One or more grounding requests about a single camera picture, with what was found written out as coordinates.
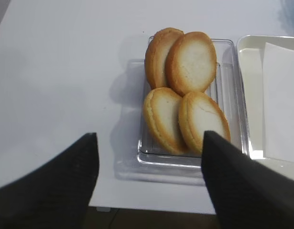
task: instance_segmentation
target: white table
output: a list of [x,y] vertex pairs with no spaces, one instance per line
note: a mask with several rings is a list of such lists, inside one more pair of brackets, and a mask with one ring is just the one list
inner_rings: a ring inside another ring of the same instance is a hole
[[0,186],[97,132],[92,206],[214,213],[205,187],[119,179],[135,156],[141,86],[129,63],[173,26],[234,42],[294,35],[279,0],[13,0],[0,25]]

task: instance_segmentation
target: transparent packaging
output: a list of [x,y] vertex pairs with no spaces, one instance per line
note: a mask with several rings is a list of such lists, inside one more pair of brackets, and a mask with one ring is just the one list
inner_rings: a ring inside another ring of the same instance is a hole
[[[243,82],[239,74],[234,44],[230,40],[212,39],[212,41],[217,54],[217,73],[215,80],[205,93],[216,101],[224,112],[230,128],[231,143],[244,154],[248,154],[248,128]],[[150,86],[145,81],[144,97],[149,91]],[[150,135],[143,116],[141,117],[137,159],[142,164],[161,167],[201,168],[201,158],[194,153],[173,156],[165,151]]]

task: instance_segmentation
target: dark floor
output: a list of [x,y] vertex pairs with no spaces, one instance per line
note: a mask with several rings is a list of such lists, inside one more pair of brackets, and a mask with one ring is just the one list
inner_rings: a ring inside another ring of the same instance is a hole
[[219,229],[215,215],[89,207],[83,229]]

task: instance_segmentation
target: white paper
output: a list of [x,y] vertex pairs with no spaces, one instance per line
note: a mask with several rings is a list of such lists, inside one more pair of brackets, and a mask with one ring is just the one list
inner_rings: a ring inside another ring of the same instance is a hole
[[263,79],[265,156],[294,162],[294,50],[266,43]]

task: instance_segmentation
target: plastic container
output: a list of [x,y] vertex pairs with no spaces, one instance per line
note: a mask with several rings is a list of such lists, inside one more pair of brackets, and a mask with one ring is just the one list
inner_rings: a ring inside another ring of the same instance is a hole
[[[217,102],[224,112],[230,127],[231,143],[243,153],[248,154],[249,143],[243,82],[239,74],[234,44],[230,40],[212,39],[212,41],[217,53],[217,73],[206,93]],[[145,82],[144,96],[149,91],[149,84]],[[142,164],[162,167],[201,168],[201,158],[193,153],[173,156],[165,151],[150,135],[143,116],[137,159]]]

